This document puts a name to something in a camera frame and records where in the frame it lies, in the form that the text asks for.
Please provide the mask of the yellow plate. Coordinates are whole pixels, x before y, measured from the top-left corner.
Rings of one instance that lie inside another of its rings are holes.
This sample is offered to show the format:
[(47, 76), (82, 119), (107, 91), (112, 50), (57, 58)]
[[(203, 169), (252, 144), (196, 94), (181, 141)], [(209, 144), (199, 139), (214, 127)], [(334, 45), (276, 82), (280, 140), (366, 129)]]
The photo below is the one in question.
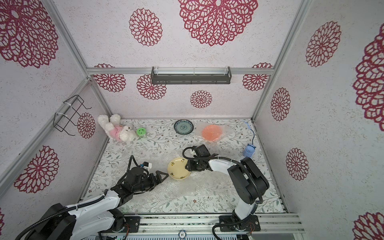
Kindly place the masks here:
[(188, 160), (184, 158), (175, 158), (167, 166), (169, 176), (174, 180), (183, 180), (190, 176), (191, 172), (186, 169)]

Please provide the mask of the orange plate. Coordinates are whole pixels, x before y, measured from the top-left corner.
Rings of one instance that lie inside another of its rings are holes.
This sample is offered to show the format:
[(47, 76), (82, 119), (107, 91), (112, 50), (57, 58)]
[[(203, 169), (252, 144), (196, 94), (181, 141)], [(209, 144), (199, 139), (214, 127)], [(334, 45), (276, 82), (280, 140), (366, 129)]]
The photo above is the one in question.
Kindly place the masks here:
[(197, 122), (195, 129), (195, 135), (208, 142), (219, 142), (234, 132), (235, 130), (230, 126), (204, 122)]

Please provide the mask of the clear bubble wrap sheet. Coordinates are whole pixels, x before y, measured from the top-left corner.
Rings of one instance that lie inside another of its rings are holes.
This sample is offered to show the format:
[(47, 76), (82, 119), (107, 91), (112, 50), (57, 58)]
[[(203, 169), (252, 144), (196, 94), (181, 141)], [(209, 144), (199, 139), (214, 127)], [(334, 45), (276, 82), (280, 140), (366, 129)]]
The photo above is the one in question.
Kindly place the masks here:
[[(114, 182), (124, 174), (130, 156), (137, 163), (152, 164), (151, 173), (166, 172), (168, 163), (181, 156), (181, 151), (120, 150), (111, 161)], [(134, 213), (228, 213), (239, 200), (229, 176), (218, 172), (192, 172), (184, 180), (168, 177), (151, 192), (135, 195), (123, 206)]]

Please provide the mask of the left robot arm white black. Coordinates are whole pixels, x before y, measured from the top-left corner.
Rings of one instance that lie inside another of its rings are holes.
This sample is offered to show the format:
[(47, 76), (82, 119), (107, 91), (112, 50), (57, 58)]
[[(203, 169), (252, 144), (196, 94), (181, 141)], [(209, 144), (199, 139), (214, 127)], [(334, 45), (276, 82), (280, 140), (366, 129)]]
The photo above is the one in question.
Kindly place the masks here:
[(118, 209), (133, 196), (152, 191), (169, 175), (148, 171), (150, 164), (139, 165), (134, 156), (115, 186), (95, 198), (78, 204), (51, 206), (43, 217), (16, 237), (18, 240), (82, 240), (103, 231), (122, 232), (129, 229), (125, 215)]

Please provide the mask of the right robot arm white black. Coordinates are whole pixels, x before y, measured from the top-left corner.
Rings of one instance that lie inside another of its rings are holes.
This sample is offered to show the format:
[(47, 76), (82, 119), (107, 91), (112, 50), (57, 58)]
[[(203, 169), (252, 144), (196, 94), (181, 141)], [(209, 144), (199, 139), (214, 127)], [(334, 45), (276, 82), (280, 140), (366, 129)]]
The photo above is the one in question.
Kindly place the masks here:
[(230, 176), (239, 196), (232, 215), (219, 217), (220, 222), (212, 227), (215, 239), (220, 239), (216, 229), (224, 232), (261, 230), (259, 219), (254, 213), (264, 202), (263, 196), (270, 184), (251, 158), (245, 157), (237, 161), (211, 154), (205, 145), (187, 147), (183, 149), (182, 156), (187, 160), (185, 169), (189, 172), (208, 170)]

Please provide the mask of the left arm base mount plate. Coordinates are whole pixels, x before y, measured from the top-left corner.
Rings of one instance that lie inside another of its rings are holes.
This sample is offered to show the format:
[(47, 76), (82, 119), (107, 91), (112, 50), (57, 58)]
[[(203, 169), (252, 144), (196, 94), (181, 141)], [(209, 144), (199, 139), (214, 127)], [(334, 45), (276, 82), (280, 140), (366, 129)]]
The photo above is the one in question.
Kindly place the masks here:
[(125, 216), (123, 221), (122, 233), (137, 233), (140, 227), (141, 217), (139, 216)]

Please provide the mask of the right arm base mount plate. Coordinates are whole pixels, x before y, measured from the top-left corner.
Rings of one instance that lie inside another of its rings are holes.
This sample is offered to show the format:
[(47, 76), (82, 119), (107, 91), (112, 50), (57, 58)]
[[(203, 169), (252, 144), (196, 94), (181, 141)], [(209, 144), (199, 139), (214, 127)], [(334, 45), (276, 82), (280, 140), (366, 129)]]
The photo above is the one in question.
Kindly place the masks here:
[(259, 232), (261, 225), (256, 215), (250, 215), (244, 220), (238, 220), (234, 216), (219, 216), (221, 232)]

